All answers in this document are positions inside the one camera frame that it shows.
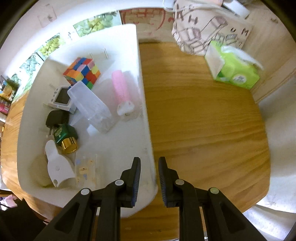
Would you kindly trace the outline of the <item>beige rectangular eraser block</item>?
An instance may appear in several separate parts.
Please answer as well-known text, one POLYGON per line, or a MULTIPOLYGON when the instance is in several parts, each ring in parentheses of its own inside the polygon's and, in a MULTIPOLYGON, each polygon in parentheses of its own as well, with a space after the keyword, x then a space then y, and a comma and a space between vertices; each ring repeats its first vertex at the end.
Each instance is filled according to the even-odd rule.
POLYGON ((30 165, 30 175, 34 181, 42 186, 47 187, 53 185, 48 174, 48 162, 44 154, 36 156, 30 165))

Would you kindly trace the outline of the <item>red pen holder can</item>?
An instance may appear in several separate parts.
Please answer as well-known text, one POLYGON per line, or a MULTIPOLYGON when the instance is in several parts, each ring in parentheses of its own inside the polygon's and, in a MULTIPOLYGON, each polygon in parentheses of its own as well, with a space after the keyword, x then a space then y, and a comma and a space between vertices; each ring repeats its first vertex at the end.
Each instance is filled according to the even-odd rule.
POLYGON ((5 99, 0 99, 0 112, 4 115, 8 115, 10 111, 11 103, 5 99))

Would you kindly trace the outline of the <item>pink sketch wall note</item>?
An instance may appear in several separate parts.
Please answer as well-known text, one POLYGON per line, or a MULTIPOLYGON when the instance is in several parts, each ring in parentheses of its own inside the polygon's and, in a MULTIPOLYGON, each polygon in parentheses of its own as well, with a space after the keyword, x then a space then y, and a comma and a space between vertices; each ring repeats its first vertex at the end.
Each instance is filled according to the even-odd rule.
POLYGON ((50 4, 46 4, 40 10, 37 15, 39 23, 42 28, 45 28, 48 24, 52 23, 57 19, 57 15, 50 4))

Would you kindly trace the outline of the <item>black plug charger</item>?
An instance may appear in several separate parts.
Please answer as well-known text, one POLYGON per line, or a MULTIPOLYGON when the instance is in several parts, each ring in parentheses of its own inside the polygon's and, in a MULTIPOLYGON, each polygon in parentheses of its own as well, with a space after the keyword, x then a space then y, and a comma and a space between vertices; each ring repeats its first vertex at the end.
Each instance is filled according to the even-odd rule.
POLYGON ((61 125, 69 122, 70 113, 65 110, 53 110, 46 119, 46 127, 49 128, 47 137, 52 134, 52 131, 59 128, 61 125))

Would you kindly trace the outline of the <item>orange juice carton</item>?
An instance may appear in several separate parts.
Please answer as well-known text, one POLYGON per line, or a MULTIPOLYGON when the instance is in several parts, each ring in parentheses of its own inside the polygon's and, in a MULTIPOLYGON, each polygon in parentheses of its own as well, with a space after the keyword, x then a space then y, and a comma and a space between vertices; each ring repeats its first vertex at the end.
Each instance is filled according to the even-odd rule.
POLYGON ((0 96, 9 102, 12 102, 19 86, 20 85, 17 82, 10 79, 5 79, 1 75, 0 96))

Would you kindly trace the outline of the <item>white children's digital camera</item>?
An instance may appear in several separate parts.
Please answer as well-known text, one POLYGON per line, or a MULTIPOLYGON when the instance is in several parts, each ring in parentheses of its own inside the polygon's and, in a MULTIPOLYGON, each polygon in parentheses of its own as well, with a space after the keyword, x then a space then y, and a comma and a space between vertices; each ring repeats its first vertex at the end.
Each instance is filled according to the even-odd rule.
POLYGON ((58 87, 50 98, 48 106, 74 114, 76 106, 68 95, 68 89, 69 86, 58 87))

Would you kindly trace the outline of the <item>letter print canvas bag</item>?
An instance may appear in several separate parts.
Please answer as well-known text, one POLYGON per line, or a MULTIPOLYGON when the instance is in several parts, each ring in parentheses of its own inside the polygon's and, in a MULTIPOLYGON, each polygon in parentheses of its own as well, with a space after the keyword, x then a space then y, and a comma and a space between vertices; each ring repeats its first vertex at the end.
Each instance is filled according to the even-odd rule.
POLYGON ((172 36, 180 50, 205 55, 211 41, 242 48, 253 25, 216 4, 174 1, 172 36))

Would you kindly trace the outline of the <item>brown printed cardboard piece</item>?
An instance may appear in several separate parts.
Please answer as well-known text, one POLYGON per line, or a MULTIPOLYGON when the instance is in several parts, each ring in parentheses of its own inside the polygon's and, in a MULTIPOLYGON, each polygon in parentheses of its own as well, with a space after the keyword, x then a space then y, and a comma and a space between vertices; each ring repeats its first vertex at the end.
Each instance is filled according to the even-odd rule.
POLYGON ((138 41, 174 42, 171 34, 174 15, 162 8, 126 9, 119 12, 123 24, 134 24, 138 41))

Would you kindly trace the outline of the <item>clear floss pick box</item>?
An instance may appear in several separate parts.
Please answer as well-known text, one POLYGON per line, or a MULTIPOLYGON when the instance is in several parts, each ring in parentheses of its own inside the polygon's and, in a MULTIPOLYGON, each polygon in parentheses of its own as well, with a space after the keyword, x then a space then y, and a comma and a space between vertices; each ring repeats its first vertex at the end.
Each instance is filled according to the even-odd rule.
POLYGON ((82 81, 67 91, 81 114, 101 133, 107 133, 115 124, 115 118, 107 105, 82 81))

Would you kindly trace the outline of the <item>green grape printed cardboard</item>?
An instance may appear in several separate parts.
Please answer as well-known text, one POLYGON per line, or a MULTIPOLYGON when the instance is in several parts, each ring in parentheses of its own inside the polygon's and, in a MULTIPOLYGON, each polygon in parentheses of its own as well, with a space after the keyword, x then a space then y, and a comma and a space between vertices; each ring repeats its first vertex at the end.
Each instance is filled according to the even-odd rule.
POLYGON ((13 101, 17 101, 25 94, 25 92, 30 90, 44 61, 62 45, 79 37, 84 37, 105 28, 121 24, 122 21, 119 11, 108 12, 77 22, 62 32, 55 34, 46 42, 39 44, 37 46, 38 48, 25 60, 11 77, 11 80, 14 83, 19 84, 13 101))

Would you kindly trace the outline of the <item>green tissue pack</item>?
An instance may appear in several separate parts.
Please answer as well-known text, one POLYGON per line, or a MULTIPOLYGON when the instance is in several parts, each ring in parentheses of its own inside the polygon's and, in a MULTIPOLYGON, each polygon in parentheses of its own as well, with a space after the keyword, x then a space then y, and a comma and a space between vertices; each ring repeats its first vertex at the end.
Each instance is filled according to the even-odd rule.
POLYGON ((264 67, 241 49, 211 41, 204 56, 214 80, 250 90, 264 67))

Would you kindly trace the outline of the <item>white plastic storage bin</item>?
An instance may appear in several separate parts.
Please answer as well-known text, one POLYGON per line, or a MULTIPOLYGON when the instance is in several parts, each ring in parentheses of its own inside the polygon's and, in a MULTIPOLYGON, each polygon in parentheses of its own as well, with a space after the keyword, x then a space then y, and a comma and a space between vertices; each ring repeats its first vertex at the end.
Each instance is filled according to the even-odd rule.
POLYGON ((115 116, 115 125, 100 133, 76 111, 70 117, 78 133, 78 150, 75 153, 96 154, 98 158, 97 188, 118 179, 123 170, 132 165, 134 157, 141 160, 141 173, 137 202, 134 208, 124 208, 122 217, 129 217, 148 206, 156 196, 158 187, 145 103, 144 84, 137 38, 133 24, 119 25, 84 36, 54 51, 41 66, 27 98, 17 147, 18 181, 22 190, 39 200, 58 207, 65 206, 77 194, 74 179, 42 187, 30 175, 30 165, 36 156, 45 155, 46 118, 50 112, 48 102, 54 90, 67 86, 63 72, 78 57, 93 57, 100 76, 93 92, 115 116), (112 72, 121 70, 125 76, 130 97, 135 104, 134 118, 121 120, 116 116, 116 97, 112 85, 112 72))

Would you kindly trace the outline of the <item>multicolour puzzle cube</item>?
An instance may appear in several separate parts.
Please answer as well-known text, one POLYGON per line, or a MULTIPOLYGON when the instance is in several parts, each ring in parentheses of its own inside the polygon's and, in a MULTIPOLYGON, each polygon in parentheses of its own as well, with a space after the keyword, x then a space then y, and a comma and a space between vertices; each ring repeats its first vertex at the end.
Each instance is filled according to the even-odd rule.
POLYGON ((63 76, 71 86, 81 81, 92 89, 100 74, 93 59, 79 57, 64 71, 63 76))

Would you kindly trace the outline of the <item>green bottle with gold cap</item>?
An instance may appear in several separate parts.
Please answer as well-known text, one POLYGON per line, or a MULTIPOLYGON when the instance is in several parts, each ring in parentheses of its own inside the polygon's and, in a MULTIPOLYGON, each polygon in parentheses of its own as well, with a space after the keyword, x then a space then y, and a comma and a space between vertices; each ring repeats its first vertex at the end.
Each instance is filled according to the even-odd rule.
POLYGON ((67 123, 59 126, 53 133, 55 143, 65 154, 71 154, 78 148, 78 134, 75 128, 67 123))

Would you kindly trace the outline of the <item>white cloud-shaped board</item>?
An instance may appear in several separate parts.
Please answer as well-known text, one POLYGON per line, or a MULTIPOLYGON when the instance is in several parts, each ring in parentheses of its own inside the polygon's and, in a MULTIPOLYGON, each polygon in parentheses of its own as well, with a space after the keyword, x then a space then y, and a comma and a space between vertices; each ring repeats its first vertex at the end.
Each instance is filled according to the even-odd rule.
POLYGON ((73 163, 66 156, 59 153, 53 140, 46 142, 45 153, 48 160, 48 174, 56 188, 59 187, 62 182, 70 178, 75 178, 73 163))

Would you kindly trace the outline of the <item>clear sticker card case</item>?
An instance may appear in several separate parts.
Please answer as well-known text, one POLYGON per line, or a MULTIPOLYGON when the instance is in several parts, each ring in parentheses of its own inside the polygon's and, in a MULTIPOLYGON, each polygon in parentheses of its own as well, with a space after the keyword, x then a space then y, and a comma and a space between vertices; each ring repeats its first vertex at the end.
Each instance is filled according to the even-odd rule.
POLYGON ((90 153, 77 153, 75 156, 74 170, 76 187, 78 189, 96 189, 97 155, 90 153))

